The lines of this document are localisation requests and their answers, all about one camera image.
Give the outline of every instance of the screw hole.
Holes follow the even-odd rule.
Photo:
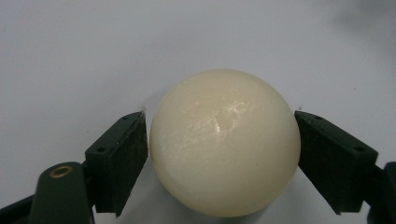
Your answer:
[[[60,166],[57,167],[55,169],[53,169],[49,176],[52,178],[60,178],[60,177],[64,177],[70,173],[72,173],[73,168],[71,166]]]
[[[97,152],[105,152],[106,149],[104,147],[99,147],[96,149]]]
[[[354,147],[355,150],[359,151],[359,152],[363,152],[364,148],[363,147]]]

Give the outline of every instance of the ball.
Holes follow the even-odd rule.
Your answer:
[[[189,208],[238,217],[269,205],[300,159],[285,99],[248,73],[212,70],[170,90],[152,121],[149,152],[164,187]]]

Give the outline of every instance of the gray background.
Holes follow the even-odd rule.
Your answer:
[[[213,68],[269,82],[396,161],[396,2],[0,1],[0,207],[85,149],[123,115]],[[266,210],[213,218],[178,203],[148,160],[123,214],[97,223],[365,223],[332,212],[298,170]]]

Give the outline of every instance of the cream-colored sphere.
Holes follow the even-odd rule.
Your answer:
[[[181,203],[238,217],[270,204],[290,182],[300,133],[288,104],[266,82],[212,70],[164,96],[149,150],[157,176]]]

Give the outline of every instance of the white surface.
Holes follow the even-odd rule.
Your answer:
[[[163,186],[213,217],[268,206],[300,159],[297,121],[285,99],[251,74],[217,69],[186,78],[155,113],[149,155]]]
[[[84,151],[123,115],[148,111],[185,77],[233,68],[269,82],[396,161],[393,0],[0,2],[0,206]],[[337,216],[301,171],[265,212],[198,215],[148,162],[122,216],[97,223],[365,223]]]

